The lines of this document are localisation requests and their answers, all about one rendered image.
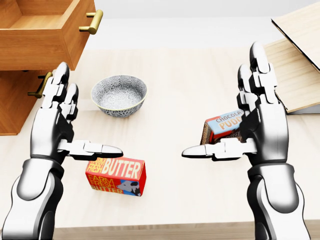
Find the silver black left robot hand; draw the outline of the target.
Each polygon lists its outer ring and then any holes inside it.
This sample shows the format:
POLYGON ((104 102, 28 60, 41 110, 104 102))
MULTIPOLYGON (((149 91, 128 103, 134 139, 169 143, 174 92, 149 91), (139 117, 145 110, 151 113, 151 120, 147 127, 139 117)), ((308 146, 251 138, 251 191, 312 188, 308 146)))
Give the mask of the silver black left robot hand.
POLYGON ((58 163, 66 156, 86 161, 122 157, 123 152, 117 147, 74 139, 72 121, 78 114, 79 89, 75 83, 68 83, 69 76, 69 66, 61 62, 44 87, 44 100, 31 130, 30 156, 58 163))

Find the open wooden drawer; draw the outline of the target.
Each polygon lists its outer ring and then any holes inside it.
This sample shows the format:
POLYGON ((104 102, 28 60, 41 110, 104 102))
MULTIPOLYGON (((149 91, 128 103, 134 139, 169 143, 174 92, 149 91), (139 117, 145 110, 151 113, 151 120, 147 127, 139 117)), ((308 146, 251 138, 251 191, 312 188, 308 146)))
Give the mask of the open wooden drawer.
POLYGON ((0 0, 0 71, 75 70, 95 11, 94 0, 0 0))

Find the pale wooden slat tray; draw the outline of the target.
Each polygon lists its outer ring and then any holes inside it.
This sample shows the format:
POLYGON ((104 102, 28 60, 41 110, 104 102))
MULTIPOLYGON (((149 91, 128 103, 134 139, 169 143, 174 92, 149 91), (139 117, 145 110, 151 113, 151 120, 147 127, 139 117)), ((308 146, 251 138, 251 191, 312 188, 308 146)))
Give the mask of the pale wooden slat tray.
POLYGON ((272 18, 284 38, 264 49, 290 115, 320 114, 320 1, 272 18))

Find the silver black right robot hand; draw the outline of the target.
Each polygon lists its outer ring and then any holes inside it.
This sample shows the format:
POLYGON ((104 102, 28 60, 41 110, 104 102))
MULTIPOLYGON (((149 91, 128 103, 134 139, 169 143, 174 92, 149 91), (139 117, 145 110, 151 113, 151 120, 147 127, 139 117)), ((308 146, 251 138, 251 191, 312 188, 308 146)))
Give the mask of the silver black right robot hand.
POLYGON ((237 104, 243 110, 239 125, 242 140, 222 138, 215 144, 185 149, 185 158, 211 158, 213 161, 237 160, 247 155, 251 164, 284 163, 288 157, 289 131, 286 111, 277 98, 277 78, 263 45, 250 47, 250 65, 238 69, 237 104))

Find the grey patterned bowl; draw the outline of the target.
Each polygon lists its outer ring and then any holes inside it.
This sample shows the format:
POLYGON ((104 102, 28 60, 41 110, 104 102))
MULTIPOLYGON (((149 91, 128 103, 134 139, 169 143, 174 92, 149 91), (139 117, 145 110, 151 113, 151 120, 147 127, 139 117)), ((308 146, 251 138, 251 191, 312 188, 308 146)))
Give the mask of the grey patterned bowl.
POLYGON ((106 115, 118 118, 126 118, 137 112, 146 96, 146 84, 130 75, 105 78, 91 90, 93 103, 106 115))

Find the chocolate pudding box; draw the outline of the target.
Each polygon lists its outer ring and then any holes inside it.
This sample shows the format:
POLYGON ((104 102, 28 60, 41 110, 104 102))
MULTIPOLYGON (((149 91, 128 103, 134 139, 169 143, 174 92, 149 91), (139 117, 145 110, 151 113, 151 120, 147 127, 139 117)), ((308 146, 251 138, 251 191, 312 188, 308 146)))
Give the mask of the chocolate pudding box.
POLYGON ((242 141, 240 133, 240 123, 244 111, 237 109, 224 113, 204 122, 200 144, 215 144, 222 138, 237 138, 242 141))

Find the red butter box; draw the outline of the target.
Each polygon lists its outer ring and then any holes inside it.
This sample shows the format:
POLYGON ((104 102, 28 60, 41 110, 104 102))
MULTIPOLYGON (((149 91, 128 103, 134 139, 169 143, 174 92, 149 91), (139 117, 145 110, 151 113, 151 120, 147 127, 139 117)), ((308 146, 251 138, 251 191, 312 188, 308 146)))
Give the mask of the red butter box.
POLYGON ((90 161, 85 175, 94 190, 137 197, 142 196, 147 179, 145 162, 127 157, 90 161))

